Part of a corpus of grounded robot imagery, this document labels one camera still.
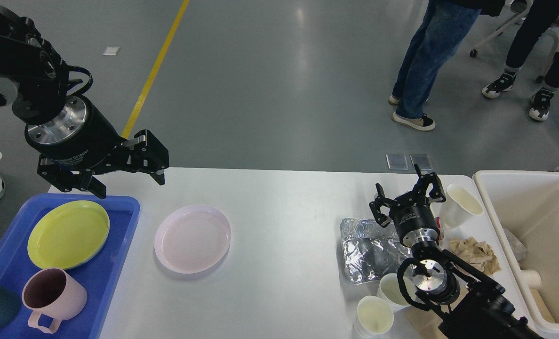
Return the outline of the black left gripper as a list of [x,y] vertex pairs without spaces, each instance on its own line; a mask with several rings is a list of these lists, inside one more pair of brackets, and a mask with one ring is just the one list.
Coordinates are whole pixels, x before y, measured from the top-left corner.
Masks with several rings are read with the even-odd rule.
[[142,129],[124,141],[93,103],[82,95],[67,96],[61,112],[53,120],[41,125],[27,125],[25,139],[44,156],[37,164],[37,174],[62,192],[77,189],[105,199],[106,186],[94,178],[92,171],[81,170],[96,167],[120,145],[122,171],[142,172],[150,175],[158,185],[165,184],[168,149],[152,131]]

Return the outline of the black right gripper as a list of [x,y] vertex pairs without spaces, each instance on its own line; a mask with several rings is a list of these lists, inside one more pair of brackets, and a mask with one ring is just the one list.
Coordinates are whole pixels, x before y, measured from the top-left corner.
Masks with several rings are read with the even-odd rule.
[[[414,164],[414,169],[418,180],[411,191],[404,194],[405,206],[398,207],[396,200],[385,197],[379,183],[375,185],[376,197],[368,204],[374,220],[383,229],[393,221],[399,242],[405,247],[439,240],[439,228],[430,204],[447,201],[442,182],[435,172],[422,171],[418,164]],[[382,207],[389,208],[390,215],[383,214]]]

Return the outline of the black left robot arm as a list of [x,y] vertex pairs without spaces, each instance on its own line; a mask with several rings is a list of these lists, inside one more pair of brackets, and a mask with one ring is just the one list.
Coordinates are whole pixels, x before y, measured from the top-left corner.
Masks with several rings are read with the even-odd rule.
[[0,6],[0,77],[18,85],[12,111],[25,122],[25,140],[39,154],[37,173],[59,191],[98,198],[107,187],[97,175],[142,172],[165,184],[168,149],[148,130],[131,139],[85,95],[90,71],[67,64],[34,22]]

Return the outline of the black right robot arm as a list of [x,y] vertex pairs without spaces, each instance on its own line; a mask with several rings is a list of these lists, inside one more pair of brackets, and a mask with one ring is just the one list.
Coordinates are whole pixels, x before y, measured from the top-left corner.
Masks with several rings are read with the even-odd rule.
[[448,339],[538,339],[526,317],[513,316],[515,307],[501,284],[441,249],[439,236],[447,226],[437,221],[431,206],[447,197],[435,172],[414,168],[418,180],[410,191],[389,198],[376,183],[368,204],[374,220],[383,228],[394,225],[400,244],[411,250],[397,270],[402,297],[438,315],[438,329]]

